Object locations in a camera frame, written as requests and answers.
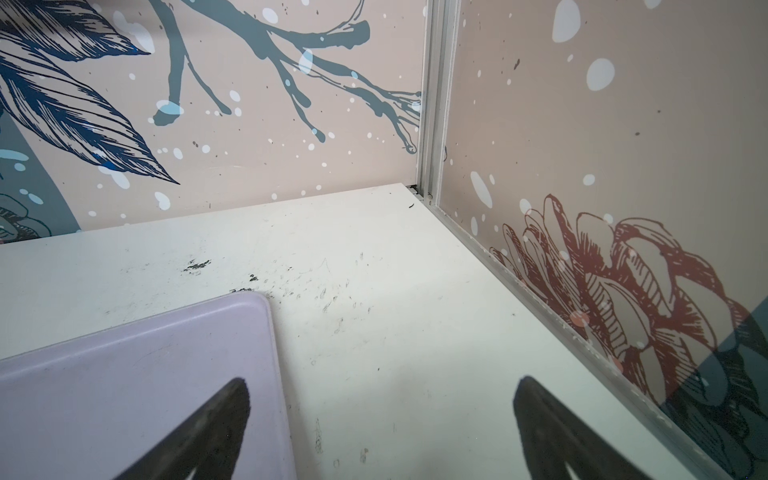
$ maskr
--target beige wall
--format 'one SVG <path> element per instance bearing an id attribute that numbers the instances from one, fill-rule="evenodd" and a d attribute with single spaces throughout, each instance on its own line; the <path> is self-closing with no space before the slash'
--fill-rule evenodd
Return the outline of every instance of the beige wall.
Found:
<path id="1" fill-rule="evenodd" d="M 766 21 L 757 1 L 462 2 L 440 204 L 735 476 L 768 459 L 745 447 L 768 349 L 751 318 L 733 334 L 768 293 Z"/>
<path id="2" fill-rule="evenodd" d="M 85 1 L 73 2 L 90 9 Z M 393 121 L 386 112 L 382 115 L 376 111 L 378 105 L 369 105 L 365 94 L 374 94 L 392 112 L 408 118 L 412 124 L 403 122 L 402 128 L 411 137 L 411 145 L 416 145 L 419 114 L 412 103 L 419 99 L 421 90 L 424 0 L 232 0 L 231 4 L 226 0 L 170 0 L 162 5 L 173 12 L 195 71 L 232 114 L 216 115 L 220 108 L 195 80 L 185 59 L 179 102 L 183 114 L 165 126 L 150 123 L 148 119 L 157 113 L 157 102 L 169 99 L 168 27 L 164 28 L 149 0 L 92 2 L 95 12 L 89 15 L 98 13 L 118 34 L 151 55 L 107 55 L 79 61 L 47 57 L 125 116 L 154 159 L 179 184 L 130 172 L 124 174 L 127 182 L 120 175 L 115 181 L 111 170 L 102 173 L 87 163 L 92 159 L 82 161 L 59 145 L 41 139 L 38 132 L 20 126 L 80 228 L 113 227 L 377 184 L 415 183 L 415 151 L 406 151 Z M 208 5 L 213 5 L 215 12 L 223 11 L 224 6 L 233 7 L 235 13 L 228 17 L 232 21 L 227 20 L 231 25 L 209 18 L 217 14 L 195 10 Z M 265 8 L 272 9 L 276 23 L 267 19 Z M 242 20 L 240 12 L 247 12 L 251 23 L 236 30 L 237 22 Z M 7 22 L 13 22 L 14 12 L 3 15 Z M 354 71 L 359 75 L 357 79 L 323 70 L 317 61 L 309 74 L 297 71 L 288 61 L 299 61 L 303 50 L 281 35 L 254 35 L 259 51 L 246 42 L 247 36 L 253 35 L 252 27 L 262 25 L 289 35 L 314 32 L 321 36 L 325 32 L 331 38 L 331 31 L 350 17 L 349 23 L 355 28 L 341 32 L 357 35 L 364 30 L 361 24 L 365 22 L 370 29 L 368 40 L 358 41 L 352 48 L 318 46 L 311 50 L 315 57 Z M 28 44 L 38 48 L 33 41 Z M 265 51 L 272 56 L 259 58 L 258 54 Z M 291 75 L 291 88 L 297 88 L 311 101 L 311 106 L 302 110 L 308 121 L 327 135 L 324 143 L 301 121 L 275 63 Z M 237 94 L 230 96 L 230 91 Z M 384 98 L 384 93 L 389 92 L 408 101 Z M 210 148 L 207 153 L 204 145 Z M 181 159 L 174 155 L 175 149 L 179 149 Z M 31 170 L 18 173 L 13 163 L 1 158 L 0 167 L 5 168 L 0 174 L 18 178 L 23 190 L 37 192 L 25 186 Z M 19 187 L 18 182 L 4 184 L 0 180 L 0 193 L 11 195 L 29 208 L 30 217 L 43 218 L 45 212 L 37 211 L 43 207 L 19 194 Z M 155 192 L 165 195 L 170 207 L 162 210 L 167 203 L 163 205 Z M 39 192 L 37 195 L 45 205 L 53 201 Z M 66 233 L 66 228 L 53 233 Z"/>

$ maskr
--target table surface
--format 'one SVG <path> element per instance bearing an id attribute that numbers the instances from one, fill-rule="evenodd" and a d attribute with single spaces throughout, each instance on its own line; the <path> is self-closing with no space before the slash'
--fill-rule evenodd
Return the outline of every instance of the table surface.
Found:
<path id="1" fill-rule="evenodd" d="M 530 478 L 525 375 L 652 478 L 694 478 L 400 184 L 10 243 L 0 269 L 0 359 L 266 294 L 299 478 Z"/>

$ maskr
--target branch illustration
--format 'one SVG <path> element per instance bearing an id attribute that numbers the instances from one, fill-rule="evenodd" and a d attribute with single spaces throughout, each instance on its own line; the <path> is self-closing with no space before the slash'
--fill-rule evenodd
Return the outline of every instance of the branch illustration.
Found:
<path id="1" fill-rule="evenodd" d="M 183 69 L 183 59 L 189 60 L 189 56 L 184 47 L 184 42 L 178 33 L 178 27 L 176 26 L 171 9 L 162 3 L 161 0 L 150 0 L 150 2 L 164 23 L 169 41 L 172 38 L 174 39 L 171 41 L 171 63 L 176 65 L 176 67 L 171 69 L 169 84 L 175 86 L 180 84 L 180 71 Z M 373 110 L 377 117 L 386 116 L 389 119 L 400 140 L 403 142 L 406 151 L 410 154 L 416 152 L 416 146 L 406 126 L 411 125 L 415 127 L 419 124 L 422 96 L 420 91 L 388 91 L 373 84 L 367 77 L 357 71 L 345 65 L 317 57 L 312 52 L 312 48 L 345 47 L 351 49 L 366 43 L 370 39 L 370 26 L 364 20 L 358 22 L 365 0 L 359 0 L 354 12 L 347 20 L 322 33 L 286 31 L 274 25 L 265 24 L 247 12 L 237 10 L 228 0 L 182 0 L 182 2 L 196 12 L 229 28 L 248 44 L 251 51 L 259 59 L 269 60 L 274 65 L 301 121 L 304 122 L 320 142 L 325 142 L 326 135 L 309 120 L 305 112 L 312 105 L 312 101 L 296 86 L 294 77 L 288 72 L 287 67 L 298 68 L 302 73 L 311 78 L 318 78 L 334 88 L 360 98 Z M 278 48 L 273 39 L 275 36 L 292 44 L 303 60 L 294 60 Z M 174 44 L 176 48 L 175 56 L 173 53 Z M 188 65 L 193 74 L 195 74 L 191 62 L 188 62 Z M 344 84 L 346 79 L 350 78 L 359 81 L 364 86 L 352 87 Z M 169 98 L 169 101 L 176 105 L 179 105 L 179 97 L 178 95 L 174 96 L 174 92 L 179 90 L 180 88 L 176 90 L 172 88 L 171 98 Z M 207 91 L 216 101 L 210 89 Z M 228 108 L 226 110 L 222 108 L 222 111 L 230 113 Z"/>

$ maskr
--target patterned wallpaper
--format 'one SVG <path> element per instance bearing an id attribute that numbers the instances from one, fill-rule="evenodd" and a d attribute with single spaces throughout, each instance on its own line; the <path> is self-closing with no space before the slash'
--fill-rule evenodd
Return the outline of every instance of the patterned wallpaper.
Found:
<path id="1" fill-rule="evenodd" d="M 0 0 L 0 243 L 414 184 L 425 0 Z"/>
<path id="2" fill-rule="evenodd" d="M 768 475 L 766 23 L 463 1 L 440 200 L 734 478 Z"/>

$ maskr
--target black stain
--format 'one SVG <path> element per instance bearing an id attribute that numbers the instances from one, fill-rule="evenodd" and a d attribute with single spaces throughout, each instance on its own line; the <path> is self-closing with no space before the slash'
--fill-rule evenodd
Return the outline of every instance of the black stain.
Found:
<path id="1" fill-rule="evenodd" d="M 188 266 L 187 268 L 185 268 L 185 269 L 184 269 L 184 270 L 182 270 L 182 271 L 184 271 L 184 272 L 190 272 L 190 271 L 192 271 L 192 270 L 198 270 L 198 269 L 200 269 L 200 268 L 204 268 L 204 267 L 208 266 L 208 263 L 210 263 L 210 260 L 205 260 L 205 261 L 204 261 L 204 262 L 202 262 L 202 263 L 195 263 L 194 265 L 190 265 L 190 266 Z"/>

